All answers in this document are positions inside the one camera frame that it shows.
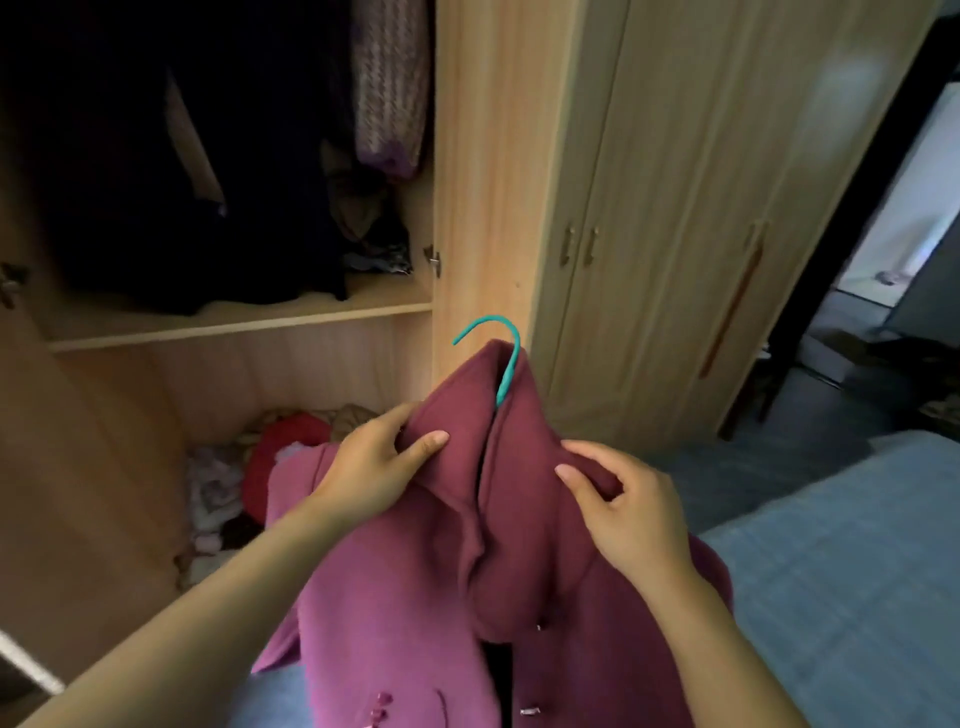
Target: wardrobe shelf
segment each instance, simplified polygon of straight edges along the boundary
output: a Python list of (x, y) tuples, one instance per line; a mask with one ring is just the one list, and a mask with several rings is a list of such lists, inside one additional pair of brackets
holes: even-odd
[(333, 321), (429, 311), (430, 293), (413, 276), (347, 276), (349, 298), (308, 293), (294, 301), (253, 305), (214, 302), (193, 316), (131, 310), (117, 302), (74, 295), (44, 317), (41, 327), (52, 352), (106, 349), (152, 341), (214, 336)]

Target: open wardrobe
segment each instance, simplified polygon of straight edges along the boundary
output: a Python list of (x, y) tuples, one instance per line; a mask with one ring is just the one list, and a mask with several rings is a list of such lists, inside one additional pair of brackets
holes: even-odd
[(113, 6), (0, 20), (0, 631), (64, 682), (182, 588), (188, 453), (477, 317), (562, 435), (712, 437), (939, 2)]

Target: wardrobe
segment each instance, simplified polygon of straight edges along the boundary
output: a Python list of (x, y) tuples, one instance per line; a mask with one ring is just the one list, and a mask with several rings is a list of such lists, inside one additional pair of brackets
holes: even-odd
[(477, 316), (519, 327), (562, 434), (709, 437), (937, 6), (438, 0), (433, 149), (397, 192), (414, 273), (341, 302), (68, 292), (4, 123), (0, 630), (69, 681), (176, 597), (188, 448), (272, 407), (422, 398), (506, 336), (452, 347)]

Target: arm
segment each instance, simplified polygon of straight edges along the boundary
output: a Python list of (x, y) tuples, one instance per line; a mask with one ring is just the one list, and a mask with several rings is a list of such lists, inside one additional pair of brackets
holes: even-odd
[(630, 580), (660, 626), (697, 728), (805, 728), (790, 696), (694, 569), (669, 476), (603, 445), (567, 441), (564, 447), (623, 484), (623, 493), (607, 503), (576, 468), (557, 467), (600, 553)]
[(206, 726), (250, 672), (310, 574), (351, 529), (393, 505), (446, 442), (397, 454), (414, 404), (359, 427), (317, 490), (216, 573), (133, 633), (24, 728)]

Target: clothes hanger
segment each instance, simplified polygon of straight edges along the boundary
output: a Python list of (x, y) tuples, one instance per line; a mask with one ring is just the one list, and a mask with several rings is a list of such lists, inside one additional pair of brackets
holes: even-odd
[(510, 385), (514, 381), (514, 369), (516, 369), (516, 360), (520, 356), (520, 332), (514, 326), (514, 322), (508, 319), (506, 316), (481, 316), (479, 319), (474, 319), (467, 327), (464, 328), (457, 338), (453, 340), (453, 346), (456, 346), (460, 343), (460, 340), (464, 338), (467, 334), (473, 331), (475, 328), (481, 324), (486, 324), (488, 321), (499, 321), (505, 327), (510, 330), (510, 333), (514, 336), (514, 353), (510, 356), (510, 361), (507, 362), (507, 368), (503, 370), (503, 377), (500, 379), (500, 386), (496, 389), (496, 406), (499, 407), (503, 404), (503, 401), (507, 399), (507, 392), (510, 391)]

